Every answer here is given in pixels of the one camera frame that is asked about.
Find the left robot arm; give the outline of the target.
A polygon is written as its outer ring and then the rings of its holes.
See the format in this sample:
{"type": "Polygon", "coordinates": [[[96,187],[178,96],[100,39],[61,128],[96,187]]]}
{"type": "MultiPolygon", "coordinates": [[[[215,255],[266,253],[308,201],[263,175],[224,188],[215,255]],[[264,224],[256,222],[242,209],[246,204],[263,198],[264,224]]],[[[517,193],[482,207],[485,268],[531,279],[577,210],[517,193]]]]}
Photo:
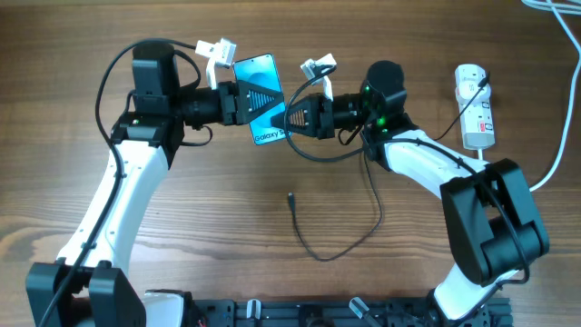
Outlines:
{"type": "Polygon", "coordinates": [[[201,326],[189,292],[138,295],[128,279],[146,208],[169,172],[184,131],[248,125],[256,144],[278,140],[270,116],[283,107],[274,57],[235,60],[228,40],[188,45],[150,38],[127,47],[134,88],[111,130],[109,161],[92,202],[53,263],[25,280],[38,326],[201,326]]]}

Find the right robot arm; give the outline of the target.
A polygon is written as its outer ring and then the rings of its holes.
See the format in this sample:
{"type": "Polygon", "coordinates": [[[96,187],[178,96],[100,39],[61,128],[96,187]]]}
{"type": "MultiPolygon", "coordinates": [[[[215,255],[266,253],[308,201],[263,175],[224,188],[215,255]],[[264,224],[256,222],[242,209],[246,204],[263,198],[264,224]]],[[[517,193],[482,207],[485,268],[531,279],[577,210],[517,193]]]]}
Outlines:
{"type": "Polygon", "coordinates": [[[459,326],[480,315],[504,286],[528,282],[531,263],[549,250],[549,237],[515,162],[488,163],[439,144],[412,123],[406,98],[401,66],[378,61],[358,93],[293,96],[271,124],[287,136],[318,139],[354,131],[367,158],[440,199],[455,263],[430,291],[423,312],[405,316],[424,326],[459,326]]]}

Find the turquoise screen smartphone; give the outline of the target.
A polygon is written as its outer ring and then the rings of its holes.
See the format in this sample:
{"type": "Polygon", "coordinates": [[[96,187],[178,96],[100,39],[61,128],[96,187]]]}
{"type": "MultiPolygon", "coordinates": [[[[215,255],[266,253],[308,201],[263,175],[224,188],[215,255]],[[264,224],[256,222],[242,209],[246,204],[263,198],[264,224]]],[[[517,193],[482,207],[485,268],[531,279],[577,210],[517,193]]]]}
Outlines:
{"type": "MultiPolygon", "coordinates": [[[[282,92],[277,66],[272,54],[262,54],[235,62],[233,72],[237,82],[249,82],[282,92]]],[[[256,145],[270,144],[285,138],[283,129],[273,126],[271,123],[271,118],[277,114],[282,114],[285,109],[283,96],[281,104],[248,124],[253,142],[256,145]]]]}

